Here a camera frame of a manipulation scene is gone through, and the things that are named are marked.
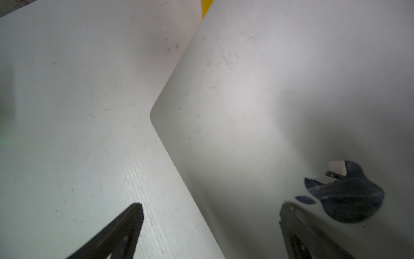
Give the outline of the silver laptop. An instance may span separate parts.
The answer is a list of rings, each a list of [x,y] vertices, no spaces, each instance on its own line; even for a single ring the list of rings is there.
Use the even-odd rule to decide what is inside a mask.
[[[358,259],[413,258],[413,1],[214,1],[151,122],[227,259],[287,258],[282,204],[345,160],[379,210],[304,208]]]

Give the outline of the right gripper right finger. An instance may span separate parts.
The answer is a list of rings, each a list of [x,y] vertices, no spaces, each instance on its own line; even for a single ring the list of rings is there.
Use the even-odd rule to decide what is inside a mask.
[[[285,202],[280,210],[280,228],[290,259],[352,259],[312,221],[312,215],[300,206]]]

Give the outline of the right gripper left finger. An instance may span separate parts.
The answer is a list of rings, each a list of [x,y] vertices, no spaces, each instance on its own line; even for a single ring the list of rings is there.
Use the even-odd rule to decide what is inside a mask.
[[[132,259],[143,222],[142,205],[133,203],[68,259]]]

